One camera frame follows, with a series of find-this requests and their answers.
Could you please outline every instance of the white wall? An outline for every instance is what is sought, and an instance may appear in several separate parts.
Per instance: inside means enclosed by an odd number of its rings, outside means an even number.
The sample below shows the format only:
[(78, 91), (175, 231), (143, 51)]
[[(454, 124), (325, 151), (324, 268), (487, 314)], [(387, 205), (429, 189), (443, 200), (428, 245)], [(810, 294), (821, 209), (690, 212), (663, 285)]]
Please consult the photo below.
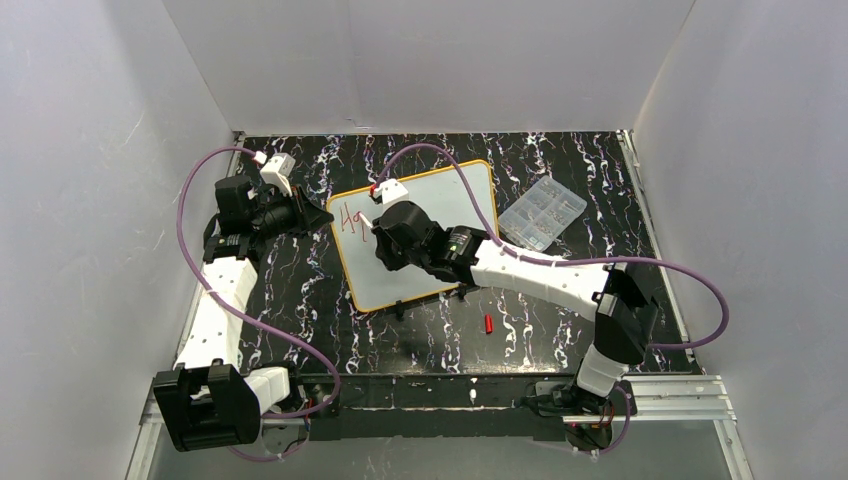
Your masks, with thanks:
[[(697, 2), (635, 128), (663, 253), (728, 295), (697, 353), (758, 478), (848, 472), (848, 4), (821, 3)], [(715, 302), (675, 287), (708, 333)]]
[(165, 0), (251, 134), (633, 126), (693, 0)]
[(123, 478), (194, 289), (174, 199), (230, 129), (159, 0), (3, 2), (0, 105), (2, 476)]

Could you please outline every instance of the clear plastic container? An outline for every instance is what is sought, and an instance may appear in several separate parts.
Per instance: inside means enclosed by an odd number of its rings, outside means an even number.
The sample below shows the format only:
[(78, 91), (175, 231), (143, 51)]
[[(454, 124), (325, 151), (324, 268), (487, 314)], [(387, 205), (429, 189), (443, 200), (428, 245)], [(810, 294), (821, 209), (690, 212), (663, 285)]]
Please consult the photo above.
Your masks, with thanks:
[(498, 217), (498, 226), (515, 244), (543, 252), (584, 210), (585, 200), (545, 176)]

